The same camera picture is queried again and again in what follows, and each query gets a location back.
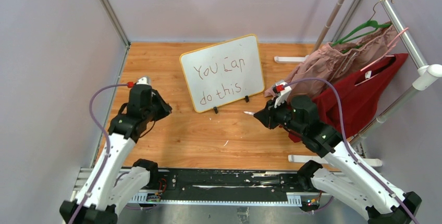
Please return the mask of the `red garment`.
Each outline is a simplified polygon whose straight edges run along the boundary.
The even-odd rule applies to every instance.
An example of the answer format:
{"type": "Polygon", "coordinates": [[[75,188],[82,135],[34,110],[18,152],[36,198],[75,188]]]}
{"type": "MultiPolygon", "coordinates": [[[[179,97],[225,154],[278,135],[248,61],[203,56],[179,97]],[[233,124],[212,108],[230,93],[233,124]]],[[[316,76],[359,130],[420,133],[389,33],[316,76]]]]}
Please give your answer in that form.
{"type": "MultiPolygon", "coordinates": [[[[357,134],[374,117],[380,96],[396,73],[406,62],[407,53],[393,54],[376,62],[370,70],[372,79],[359,86],[364,80],[364,71],[355,71],[342,80],[332,84],[342,103],[343,123],[346,136],[357,134]]],[[[317,105],[320,120],[341,130],[337,100],[321,78],[303,78],[291,85],[290,101],[297,95],[307,95],[317,105]]]]}

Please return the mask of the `yellow framed whiteboard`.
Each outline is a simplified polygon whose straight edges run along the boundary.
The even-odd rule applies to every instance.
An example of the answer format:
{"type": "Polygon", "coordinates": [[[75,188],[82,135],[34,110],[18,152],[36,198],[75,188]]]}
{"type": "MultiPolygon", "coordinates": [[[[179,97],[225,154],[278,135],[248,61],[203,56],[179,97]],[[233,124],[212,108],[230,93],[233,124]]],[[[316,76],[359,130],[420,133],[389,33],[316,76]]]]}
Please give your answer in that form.
{"type": "Polygon", "coordinates": [[[179,61],[197,113],[265,89],[259,42],[254,34],[184,53],[179,61]]]}

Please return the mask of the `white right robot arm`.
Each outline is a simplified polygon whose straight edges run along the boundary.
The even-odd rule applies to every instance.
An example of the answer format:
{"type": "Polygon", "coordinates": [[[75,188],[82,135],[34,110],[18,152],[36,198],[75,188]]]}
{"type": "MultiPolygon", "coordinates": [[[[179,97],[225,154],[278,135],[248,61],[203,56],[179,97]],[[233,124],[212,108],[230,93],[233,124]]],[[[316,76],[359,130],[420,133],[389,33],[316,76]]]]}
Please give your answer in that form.
{"type": "Polygon", "coordinates": [[[422,199],[415,192],[404,192],[383,178],[333,126],[320,120],[316,104],[308,96],[296,96],[291,103],[269,100],[254,113],[268,129],[283,127],[297,133],[301,142],[330,165],[338,168],[344,180],[309,160],[298,176],[304,191],[324,191],[345,203],[368,223],[417,223],[415,216],[422,199]]]}

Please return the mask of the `green clothes hanger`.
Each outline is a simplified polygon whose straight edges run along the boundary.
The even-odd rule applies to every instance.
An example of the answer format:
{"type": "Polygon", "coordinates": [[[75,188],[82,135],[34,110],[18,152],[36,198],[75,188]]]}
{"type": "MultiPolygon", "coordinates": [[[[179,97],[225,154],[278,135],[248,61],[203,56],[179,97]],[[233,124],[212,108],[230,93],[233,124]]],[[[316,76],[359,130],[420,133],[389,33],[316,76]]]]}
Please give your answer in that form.
{"type": "Polygon", "coordinates": [[[331,46],[333,47],[333,46],[336,46],[336,45],[339,45],[339,44],[345,44],[345,43],[348,43],[348,42],[350,42],[350,41],[353,41],[353,40],[356,40],[356,39],[361,38],[361,37],[363,37],[363,36],[366,36],[366,35],[369,35],[369,34],[371,34],[371,33],[374,33],[374,32],[376,32],[378,29],[389,28],[389,27],[392,25],[391,22],[387,22],[387,23],[379,24],[376,20],[373,20],[374,16],[376,15],[376,10],[375,10],[376,6],[377,6],[378,4],[380,4],[380,3],[382,3],[382,2],[385,2],[385,1],[389,1],[389,2],[394,3],[393,0],[379,0],[379,1],[373,6],[373,8],[372,8],[372,10],[373,10],[373,14],[371,15],[371,17],[369,18],[368,21],[366,21],[366,22],[362,23],[361,25],[357,26],[355,29],[353,29],[350,33],[348,33],[346,36],[342,37],[341,39],[338,39],[338,40],[336,40],[335,42],[333,42],[333,43],[331,44],[331,46]],[[356,33],[360,32],[361,30],[366,29],[366,28],[372,28],[373,30],[372,30],[372,31],[369,31],[369,32],[365,32],[365,33],[360,34],[360,35],[358,35],[358,36],[354,36],[356,33]]]}

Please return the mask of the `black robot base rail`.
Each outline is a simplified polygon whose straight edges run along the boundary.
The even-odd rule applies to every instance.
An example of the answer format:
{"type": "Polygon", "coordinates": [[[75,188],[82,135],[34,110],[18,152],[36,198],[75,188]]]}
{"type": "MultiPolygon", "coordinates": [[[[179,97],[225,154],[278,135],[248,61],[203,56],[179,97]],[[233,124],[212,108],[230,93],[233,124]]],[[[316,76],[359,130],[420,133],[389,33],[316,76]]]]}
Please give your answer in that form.
{"type": "Polygon", "coordinates": [[[391,184],[372,167],[345,161],[340,173],[309,161],[291,172],[216,169],[159,169],[140,160],[120,170],[110,160],[95,167],[71,201],[59,212],[68,223],[115,223],[129,203],[295,206],[306,213],[323,209],[315,196],[328,194],[364,219],[388,214],[395,205],[391,184]]]}

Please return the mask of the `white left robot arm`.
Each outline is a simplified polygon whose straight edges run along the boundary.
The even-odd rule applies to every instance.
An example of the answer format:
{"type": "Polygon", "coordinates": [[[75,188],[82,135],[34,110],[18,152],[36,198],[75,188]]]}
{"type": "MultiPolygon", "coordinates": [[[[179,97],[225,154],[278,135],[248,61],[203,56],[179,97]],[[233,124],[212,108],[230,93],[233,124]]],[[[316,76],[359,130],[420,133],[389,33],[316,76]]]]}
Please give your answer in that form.
{"type": "Polygon", "coordinates": [[[59,212],[65,223],[117,223],[122,210],[140,189],[154,189],[159,184],[158,164],[146,159],[137,160],[117,181],[125,159],[148,133],[148,123],[156,123],[172,112],[147,77],[124,86],[130,89],[128,102],[121,106],[107,130],[89,111],[103,133],[105,145],[76,197],[61,204],[59,212]]]}

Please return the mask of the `pink garment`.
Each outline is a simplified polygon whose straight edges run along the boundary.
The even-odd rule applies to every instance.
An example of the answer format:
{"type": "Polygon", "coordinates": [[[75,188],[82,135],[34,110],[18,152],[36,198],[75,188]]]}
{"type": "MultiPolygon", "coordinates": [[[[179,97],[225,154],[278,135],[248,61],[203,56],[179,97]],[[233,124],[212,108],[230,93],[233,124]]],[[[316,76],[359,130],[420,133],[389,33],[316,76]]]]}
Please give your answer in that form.
{"type": "Polygon", "coordinates": [[[321,78],[334,84],[369,63],[387,51],[387,45],[399,33],[391,25],[364,36],[355,43],[331,46],[326,43],[297,65],[283,81],[290,83],[303,78],[321,78]]]}

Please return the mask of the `pink clothes hanger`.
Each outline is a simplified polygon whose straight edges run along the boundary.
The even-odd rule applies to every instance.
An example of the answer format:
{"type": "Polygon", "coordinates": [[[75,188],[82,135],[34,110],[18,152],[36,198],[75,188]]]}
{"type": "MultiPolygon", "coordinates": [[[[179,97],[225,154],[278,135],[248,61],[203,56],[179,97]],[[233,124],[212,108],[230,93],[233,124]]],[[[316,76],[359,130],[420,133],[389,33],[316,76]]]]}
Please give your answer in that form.
{"type": "Polygon", "coordinates": [[[364,80],[363,81],[361,81],[361,82],[359,82],[359,83],[356,83],[354,86],[359,86],[359,85],[361,85],[362,83],[365,83],[365,82],[367,82],[368,80],[370,80],[370,79],[372,79],[373,77],[375,77],[376,76],[376,74],[375,75],[372,75],[372,70],[370,70],[370,68],[376,63],[376,62],[379,62],[380,60],[382,60],[384,57],[388,57],[389,55],[389,53],[394,49],[394,47],[397,45],[397,43],[398,43],[398,41],[399,41],[399,38],[407,31],[409,29],[409,27],[406,27],[406,28],[404,28],[402,31],[400,31],[393,39],[392,39],[392,41],[387,45],[387,51],[384,53],[384,54],[382,54],[382,56],[381,57],[379,57],[378,59],[376,59],[376,60],[374,60],[373,62],[371,62],[371,63],[369,63],[368,65],[366,65],[364,68],[362,68],[360,71],[361,72],[365,72],[364,73],[364,80]]]}

